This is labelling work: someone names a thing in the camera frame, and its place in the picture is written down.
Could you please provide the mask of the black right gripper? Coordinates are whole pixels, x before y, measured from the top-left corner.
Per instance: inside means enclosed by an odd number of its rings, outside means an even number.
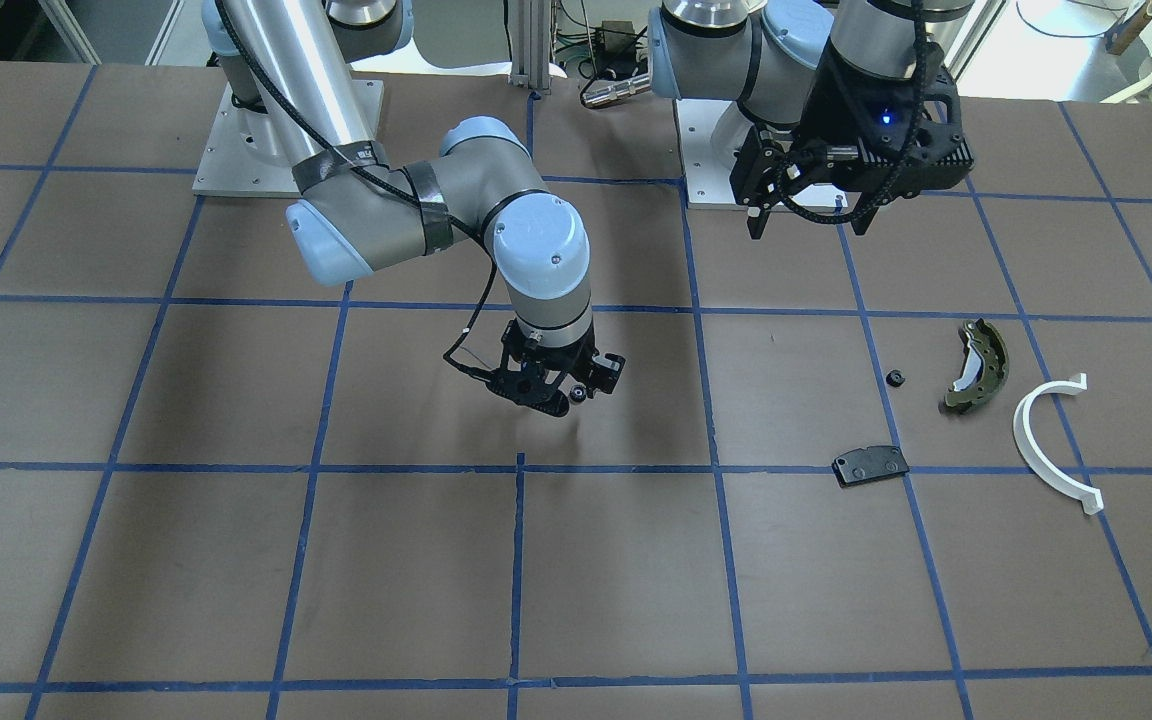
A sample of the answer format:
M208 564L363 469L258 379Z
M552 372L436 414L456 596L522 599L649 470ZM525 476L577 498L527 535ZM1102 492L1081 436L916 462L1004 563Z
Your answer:
M611 395L626 369L626 357L596 350L593 328L571 344L552 348L525 338L518 323L511 320L502 344L500 365L486 374L486 388L513 404L550 416L570 411L567 391L576 384L588 388L586 400L598 393Z

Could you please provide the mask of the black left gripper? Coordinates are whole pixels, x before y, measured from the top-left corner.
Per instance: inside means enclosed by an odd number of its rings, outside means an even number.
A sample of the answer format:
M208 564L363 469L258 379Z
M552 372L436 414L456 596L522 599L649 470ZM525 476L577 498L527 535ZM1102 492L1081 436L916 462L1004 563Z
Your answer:
M771 209L782 204L814 223L851 223L864 234L878 209L927 190L950 190L975 159L961 123L961 104L941 46L916 47L914 78L869 76L826 47L794 141L782 149L770 128L750 128L732 170L733 196L750 209L759 240ZM810 184L859 195L841 215L814 213L794 196Z

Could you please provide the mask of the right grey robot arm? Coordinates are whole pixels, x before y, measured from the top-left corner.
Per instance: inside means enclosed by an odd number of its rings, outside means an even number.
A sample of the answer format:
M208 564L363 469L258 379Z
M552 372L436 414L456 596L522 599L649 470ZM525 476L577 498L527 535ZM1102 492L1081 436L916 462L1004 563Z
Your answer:
M407 1L206 1L202 22L234 104L268 118L298 199L285 210L316 282L343 285L471 240L515 318L493 369L457 363L513 404L563 416L612 393L626 361L596 348L590 242L502 120L468 118L430 161L393 167L353 61L410 41Z

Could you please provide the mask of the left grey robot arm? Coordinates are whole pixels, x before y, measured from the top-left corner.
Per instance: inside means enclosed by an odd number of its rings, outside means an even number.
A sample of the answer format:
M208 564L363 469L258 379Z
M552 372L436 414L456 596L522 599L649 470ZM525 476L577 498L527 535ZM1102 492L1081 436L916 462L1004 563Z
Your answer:
M968 1L664 1L646 23L655 94L732 103L728 184L763 236L773 209L864 234L884 205L973 169L940 37Z

